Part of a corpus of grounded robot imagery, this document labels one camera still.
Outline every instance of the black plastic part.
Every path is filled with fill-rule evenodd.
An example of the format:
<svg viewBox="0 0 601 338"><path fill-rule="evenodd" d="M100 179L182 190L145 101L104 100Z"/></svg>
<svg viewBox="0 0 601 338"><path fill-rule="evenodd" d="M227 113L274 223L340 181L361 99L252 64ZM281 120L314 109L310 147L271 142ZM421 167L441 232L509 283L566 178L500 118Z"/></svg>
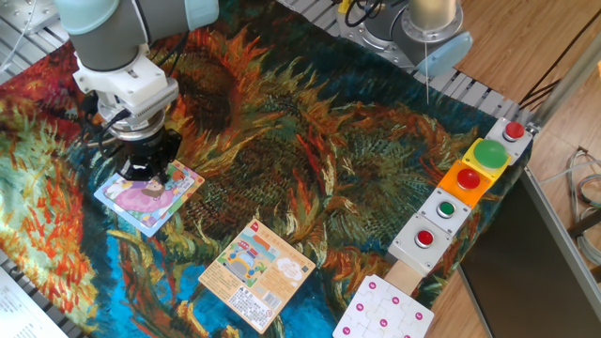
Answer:
<svg viewBox="0 0 601 338"><path fill-rule="evenodd" d="M177 155L181 135L162 128L142 141L124 142L125 161L119 174L127 180L148 181L157 177L161 183L169 180L167 167Z"/></svg>

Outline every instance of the cable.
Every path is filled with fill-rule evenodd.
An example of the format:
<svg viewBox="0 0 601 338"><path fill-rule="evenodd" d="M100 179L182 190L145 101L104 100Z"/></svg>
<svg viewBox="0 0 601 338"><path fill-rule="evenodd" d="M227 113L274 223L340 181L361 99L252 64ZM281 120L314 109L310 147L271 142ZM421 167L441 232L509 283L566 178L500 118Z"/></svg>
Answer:
<svg viewBox="0 0 601 338"><path fill-rule="evenodd" d="M539 95L537 95L533 99L527 101L526 103L520 104L521 108L524 109L524 108L528 107L529 105L531 105L533 103L536 103L537 101L539 101L543 97L549 95L553 91L553 89L555 89L555 86L549 87L547 89L542 89L541 90L542 92Z"/></svg>
<svg viewBox="0 0 601 338"><path fill-rule="evenodd" d="M557 174L557 175L555 175L553 177L549 177L547 179L544 179L544 180L538 182L538 184L545 184L545 183L548 183L550 181L556 180L557 178L562 177L565 174L571 173L571 172L575 171L576 169L579 169L579 168L582 168L584 166L591 165L591 164L601 164L601 161L588 161L588 162L585 162L585 163L581 163L579 165L575 165L575 166L573 166L571 168L568 168L568 169L560 172L559 174Z"/></svg>
<svg viewBox="0 0 601 338"><path fill-rule="evenodd" d="M572 157L570 158L570 161L567 164L568 169L576 168L576 166L574 166L574 162L576 161L576 159L579 156L586 156L587 158L592 159L593 162L597 161L596 158L589 155L587 152L585 152L583 150L577 150L574 153L574 155L572 155ZM589 177L596 177L596 176L599 176L599 175L594 174ZM580 215L578 215L578 192L577 192L577 188L574 183L574 178L572 176L571 171L567 173L567 179L568 179L568 186L570 188L570 202L571 202L571 206L572 206L572 216L574 218L574 224L576 224L576 223L580 222L582 219L584 219L585 217L587 217L591 212L597 210L597 207L588 207ZM586 236L586 231L582 234L582 236L578 236L578 238L576 239L576 242L578 243L578 246L582 250L582 254L584 254L585 257L587 257L591 262L595 263L596 265L601 265L601 251L599 251L599 249L597 249L589 241L589 238Z"/></svg>
<svg viewBox="0 0 601 338"><path fill-rule="evenodd" d="M354 23L351 23L350 22L350 12L352 11L353 7L355 5L357 5L359 8L363 8L363 10L365 7L367 7L367 2L365 2L365 6L363 7L361 4L359 4L359 1L360 0L352 0L350 2L350 5L348 6L347 14L345 14L345 23L347 24L347 26L349 26L351 28L357 27L358 25L362 24L365 20L367 20L367 18L370 18L370 19L376 18L376 17L371 17L371 15L374 12L374 10L376 10L376 8L378 8L378 13L379 13L379 7L380 7L380 5L382 5L382 2L384 0L376 0L374 2L374 5L372 5L369 9L367 9L365 11L365 14L359 20L357 20Z"/></svg>
<svg viewBox="0 0 601 338"><path fill-rule="evenodd" d="M578 197L593 207L601 208L601 202L594 201L591 197L587 196L586 193L584 193L584 187L587 184L593 183L593 182L598 182L598 181L601 181L601 175L599 175L599 174L594 174L594 175L590 175L590 176L583 178L580 181L580 183L578 184Z"/></svg>
<svg viewBox="0 0 601 338"><path fill-rule="evenodd" d="M27 30L29 30L29 25L31 24L31 21L34 18L34 13L36 12L36 5L37 4L38 4L38 0L34 0L34 5L31 8L31 14L29 15L29 19L27 20L27 24L25 25L25 29L21 33L21 36L19 37L19 39L17 39L17 43L15 44L15 48L12 49L12 51L8 54L7 59L4 60L4 62L2 63L2 65L0 65L0 73L4 72L5 70L8 69L8 67L10 67L10 65L12 65L12 58L17 53L17 50L19 49L19 45L21 44L21 40L23 40L23 37L25 36L25 33L27 33Z"/></svg>
<svg viewBox="0 0 601 338"><path fill-rule="evenodd" d="M131 113L127 110L122 110L120 111L117 115L115 115L115 117L113 117L113 119L111 119L111 121L104 127L104 129L102 129L102 132L100 133L99 139L98 139L98 148L100 149L100 154L102 155L102 157L106 160L112 158L117 152L119 152L119 150L121 150L121 148L123 148L123 145L117 146L111 153L106 154L104 152L104 146L103 146L103 138L104 138L104 134L106 134L106 132L109 130L109 128L113 127L113 125L117 122L119 122L122 119L128 118L131 116Z"/></svg>
<svg viewBox="0 0 601 338"><path fill-rule="evenodd" d="M576 41L578 41L578 39L582 36L582 34L584 34L584 32L589 29L589 27L591 26L591 24L594 23L595 20L597 20L597 18L601 15L601 8L593 15L593 17L584 25L584 27L582 27L582 29L580 29L580 31L578 32L578 34L576 34L576 36L572 39L572 41L570 41L570 43L567 45L567 47L563 50L563 52L560 54L560 57L557 58L557 60L555 60L555 62L551 65L551 67L549 67L547 69L547 71L545 72L545 74L540 78L540 80L538 80L538 82L530 89L530 91L528 92L528 94L526 94L524 96L524 98L522 99L522 101L519 103L519 105L521 106L527 99L531 98L532 95L534 95L532 92L536 89L537 86L539 86L545 79L546 77L551 73L551 71L553 69L555 69L555 67L557 67L557 65L560 63L560 61L562 61L563 57L569 52L569 50L572 48L572 46L574 46L574 44L576 43Z"/></svg>
<svg viewBox="0 0 601 338"><path fill-rule="evenodd" d="M162 66L164 65L165 62L167 62L167 60L169 60L171 58L171 56L173 56L173 54L175 54L177 51L179 51L182 46L186 46L186 42L188 41L188 36L190 35L190 32L187 32L186 34L184 34L181 39L179 40L179 42L177 43L177 45L175 45L168 53L167 55L161 60L159 61L159 63L157 63L157 66Z"/></svg>

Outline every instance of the wooden block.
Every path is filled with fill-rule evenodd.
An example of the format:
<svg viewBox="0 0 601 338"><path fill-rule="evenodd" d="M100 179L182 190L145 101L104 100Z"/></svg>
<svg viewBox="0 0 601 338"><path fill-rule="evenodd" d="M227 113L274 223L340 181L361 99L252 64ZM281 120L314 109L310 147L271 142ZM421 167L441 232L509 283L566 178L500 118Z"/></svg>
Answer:
<svg viewBox="0 0 601 338"><path fill-rule="evenodd" d="M411 295L413 290L422 281L422 275L410 268L402 260L396 261L393 268L388 272L384 280L396 287L397 289Z"/></svg>

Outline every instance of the black cable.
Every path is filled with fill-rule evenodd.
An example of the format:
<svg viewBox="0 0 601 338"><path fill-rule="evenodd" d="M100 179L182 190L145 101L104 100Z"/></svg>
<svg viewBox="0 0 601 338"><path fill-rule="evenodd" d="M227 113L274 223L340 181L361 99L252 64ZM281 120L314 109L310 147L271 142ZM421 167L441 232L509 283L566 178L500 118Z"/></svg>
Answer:
<svg viewBox="0 0 601 338"><path fill-rule="evenodd" d="M536 97L534 97L533 99L530 99L526 103L521 104L520 105L521 109L524 109L524 108L528 107L529 105L532 105L532 104L536 103L537 101L539 101L543 97L549 95L553 91L553 89L555 89L555 88L554 87L548 88L548 89L544 90L543 92L541 92Z"/></svg>
<svg viewBox="0 0 601 338"><path fill-rule="evenodd" d="M106 126L104 126L104 128L102 129L102 132L100 133L99 140L98 140L98 148L100 149L100 154L102 155L102 157L105 160L112 158L117 152L119 152L119 150L121 150L123 145L117 146L111 153L106 154L104 152L104 147L102 146L102 142L103 142L102 139L104 138L104 134L106 134L106 132L109 130L109 128L113 127L113 125L115 123L119 122L122 119L128 118L130 116L131 116L131 113L124 109L124 110L120 111L117 115L115 115L115 117L113 117L111 119L111 121Z"/></svg>
<svg viewBox="0 0 601 338"><path fill-rule="evenodd" d="M578 39L582 36L582 34L584 34L584 32L589 29L589 27L591 26L591 24L594 23L595 20L597 20L597 18L601 15L601 8L593 15L593 17L584 25L584 27L582 27L582 29L580 29L580 31L578 32L578 34L576 34L576 36L572 39L572 41L570 41L570 43L567 45L567 47L563 50L562 54L560 55L560 57L557 58L557 60L555 60L555 62L551 65L551 67L549 67L547 69L547 72L545 72L545 74L543 75L543 77L540 78L540 80L538 80L538 82L530 89L530 91L528 92L528 94L526 94L526 96L524 96L524 98L522 99L522 101L519 103L519 105L521 106L522 103L524 103L527 99L531 98L534 94L532 93L537 86L539 86L544 80L545 78L551 73L551 71L553 69L555 69L555 67L557 67L557 65L560 63L560 61L562 61L563 57L569 52L569 50L572 48L572 46L574 46L574 44L576 43L576 41L578 41Z"/></svg>
<svg viewBox="0 0 601 338"><path fill-rule="evenodd" d="M544 101L540 101L540 102L536 103L536 105L532 107L531 111L535 111L536 108L540 107L541 104L543 104L543 103L544 103Z"/></svg>
<svg viewBox="0 0 601 338"><path fill-rule="evenodd" d="M532 96L534 96L534 95L536 95L536 94L538 94L538 93L540 93L540 92L542 92L542 91L544 91L544 90L547 90L547 89L549 89L549 88L551 88L551 87L553 87L553 88L554 88L554 87L555 87L555 86L556 86L556 85L557 85L557 84L558 84L558 83L559 83L561 80L562 80L562 79L559 79L559 80L555 81L555 82L554 82L554 83L552 83L552 84L547 84L547 85L545 85L544 87L542 87L542 88L540 88L540 89L537 89L535 92L533 92L533 93L532 93Z"/></svg>
<svg viewBox="0 0 601 338"><path fill-rule="evenodd" d="M361 5L359 5L359 0L351 1L350 5L348 6L347 14L345 14L345 23L347 24L347 26L352 28L352 27L357 27L358 25L363 23L365 20L367 20L367 18L374 19L375 17L371 17L371 15L374 12L374 10L376 10L376 8L378 8L378 13L379 13L379 7L383 1L384 0L376 0L374 2L374 5L372 5L369 9L367 9L365 11L365 14L355 23L350 22L350 12L352 11L352 9L355 5L359 6L360 8L361 8Z"/></svg>
<svg viewBox="0 0 601 338"><path fill-rule="evenodd" d="M184 34L183 37L181 37L181 39L177 43L177 45L175 45L169 51L169 53L167 53L167 55L161 61L159 61L159 63L157 63L157 66L160 67L160 66L164 65L164 63L167 62L167 60L169 60L171 58L171 56L173 56L173 54L175 54L180 48L182 48L182 46L185 46L186 42L188 41L189 34L190 34L190 32L187 32L186 34Z"/></svg>
<svg viewBox="0 0 601 338"><path fill-rule="evenodd" d="M171 77L171 75L173 75L174 70L176 70L177 61L179 61L180 57L181 53L177 53L176 60L173 62L173 66L171 66L171 70L169 70L169 74L167 74L167 77Z"/></svg>

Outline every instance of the emergency stop button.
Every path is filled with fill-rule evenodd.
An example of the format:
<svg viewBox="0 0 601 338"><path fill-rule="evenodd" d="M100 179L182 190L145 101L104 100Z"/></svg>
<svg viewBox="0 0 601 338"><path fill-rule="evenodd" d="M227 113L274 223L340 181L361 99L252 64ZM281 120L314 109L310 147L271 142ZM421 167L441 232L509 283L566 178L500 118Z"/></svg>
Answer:
<svg viewBox="0 0 601 338"><path fill-rule="evenodd" d="M508 142L515 142L524 136L524 127L517 122L510 122L503 131L503 138Z"/></svg>
<svg viewBox="0 0 601 338"><path fill-rule="evenodd" d="M427 230L422 230L415 237L415 244L422 249L427 249L434 242L434 236Z"/></svg>

